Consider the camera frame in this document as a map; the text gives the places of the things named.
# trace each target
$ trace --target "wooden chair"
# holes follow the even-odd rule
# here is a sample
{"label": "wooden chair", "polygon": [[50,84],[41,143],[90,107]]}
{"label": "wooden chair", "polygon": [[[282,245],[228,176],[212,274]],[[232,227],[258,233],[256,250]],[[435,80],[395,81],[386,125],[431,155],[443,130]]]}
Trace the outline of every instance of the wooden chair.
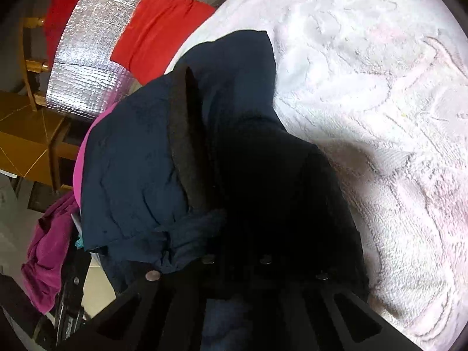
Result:
{"label": "wooden chair", "polygon": [[64,120],[45,107],[34,111],[25,95],[0,92],[0,169],[54,186],[51,148]]}
{"label": "wooden chair", "polygon": [[30,30],[44,26],[44,18],[26,17],[20,24],[19,36],[19,63],[23,81],[26,86],[31,108],[37,111],[37,106],[45,106],[45,94],[39,91],[39,85],[34,74],[48,72],[49,65],[46,60],[31,59],[31,33]]}
{"label": "wooden chair", "polygon": [[[48,158],[47,162],[43,162],[44,167],[35,174],[29,172],[27,175],[22,175],[22,173],[19,173],[19,175],[52,185],[54,190],[59,190],[60,188],[71,188],[74,161],[78,154],[80,139],[69,138],[73,137],[73,135],[70,136],[70,132],[73,132],[73,121],[70,118],[46,108],[45,93],[39,90],[39,84],[36,81],[36,74],[50,71],[47,60],[32,59],[31,57],[31,30],[40,30],[43,26],[44,18],[39,17],[25,17],[20,23],[19,65],[32,112],[37,112],[39,117],[53,116],[60,117],[60,120],[51,136],[43,144],[45,147],[43,157]],[[23,120],[31,120],[31,117],[28,116],[27,119],[24,118]],[[30,125],[29,122],[18,124],[19,126]],[[17,144],[21,141],[20,137],[16,139]]]}

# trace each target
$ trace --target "pink fabric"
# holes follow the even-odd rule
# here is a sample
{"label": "pink fabric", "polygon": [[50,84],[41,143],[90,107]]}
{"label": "pink fabric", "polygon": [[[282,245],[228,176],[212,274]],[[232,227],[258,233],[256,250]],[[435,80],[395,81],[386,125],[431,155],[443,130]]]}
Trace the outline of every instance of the pink fabric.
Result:
{"label": "pink fabric", "polygon": [[83,179],[83,167],[85,163],[85,149],[86,149],[87,139],[90,136],[91,130],[103,118],[105,118],[109,113],[111,113],[114,110],[116,105],[117,103],[112,104],[109,108],[107,108],[104,112],[102,112],[96,118],[96,120],[94,120],[94,123],[91,124],[91,127],[86,133],[86,136],[80,145],[80,149],[78,150],[78,155],[76,156],[76,162],[75,162],[75,169],[73,170],[73,192],[75,194],[75,199],[78,204],[78,207],[81,207],[81,181]]}
{"label": "pink fabric", "polygon": [[60,273],[73,229],[70,214],[78,211],[71,191],[49,207],[37,221],[27,261],[21,267],[26,294],[43,314],[52,309],[62,287]]}

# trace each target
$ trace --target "white bedspread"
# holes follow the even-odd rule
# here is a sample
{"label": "white bedspread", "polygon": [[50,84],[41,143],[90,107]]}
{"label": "white bedspread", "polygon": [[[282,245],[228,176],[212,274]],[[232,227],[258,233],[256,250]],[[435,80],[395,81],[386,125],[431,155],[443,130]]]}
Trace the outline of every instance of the white bedspread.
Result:
{"label": "white bedspread", "polygon": [[441,0],[228,0],[183,44],[266,30],[275,110],[330,158],[371,306],[424,350],[468,320],[468,41]]}

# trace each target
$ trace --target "silver insulation foil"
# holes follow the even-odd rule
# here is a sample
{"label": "silver insulation foil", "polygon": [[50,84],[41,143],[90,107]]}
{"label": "silver insulation foil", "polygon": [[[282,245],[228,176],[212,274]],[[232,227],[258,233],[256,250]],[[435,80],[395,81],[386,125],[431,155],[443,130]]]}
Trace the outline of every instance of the silver insulation foil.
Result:
{"label": "silver insulation foil", "polygon": [[[55,55],[48,107],[93,119],[127,95],[134,78],[109,58],[139,1],[79,0]],[[219,6],[225,0],[199,1]]]}

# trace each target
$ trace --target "white fluffy blanket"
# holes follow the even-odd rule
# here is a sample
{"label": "white fluffy blanket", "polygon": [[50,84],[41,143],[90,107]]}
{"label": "white fluffy blanket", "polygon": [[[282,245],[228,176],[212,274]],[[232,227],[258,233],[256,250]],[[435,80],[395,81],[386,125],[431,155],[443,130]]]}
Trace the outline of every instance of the white fluffy blanket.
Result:
{"label": "white fluffy blanket", "polygon": [[468,42],[441,0],[228,0],[183,44],[266,30],[275,110],[325,151],[371,306],[424,350],[468,320]]}

